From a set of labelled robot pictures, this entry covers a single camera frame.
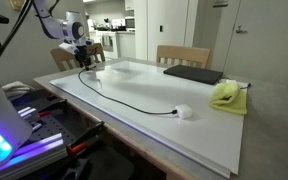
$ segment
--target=wooden chair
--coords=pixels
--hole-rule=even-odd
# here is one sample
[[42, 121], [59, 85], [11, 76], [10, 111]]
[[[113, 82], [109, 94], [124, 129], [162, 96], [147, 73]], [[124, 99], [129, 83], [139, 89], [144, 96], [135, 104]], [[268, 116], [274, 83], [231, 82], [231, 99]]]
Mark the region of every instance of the wooden chair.
[[209, 55], [209, 49], [159, 45], [157, 47], [156, 62], [162, 63], [163, 58], [164, 64], [170, 62], [171, 65], [181, 64], [204, 69]]
[[[99, 63], [101, 61], [105, 61], [103, 47], [100, 43], [94, 43], [93, 45], [89, 45], [86, 48], [87, 54], [91, 56], [93, 62]], [[79, 67], [79, 63], [76, 61], [73, 54], [70, 54], [60, 48], [52, 49], [51, 54], [60, 71], [66, 71], [68, 69]], [[98, 60], [98, 54], [101, 56], [101, 61]]]

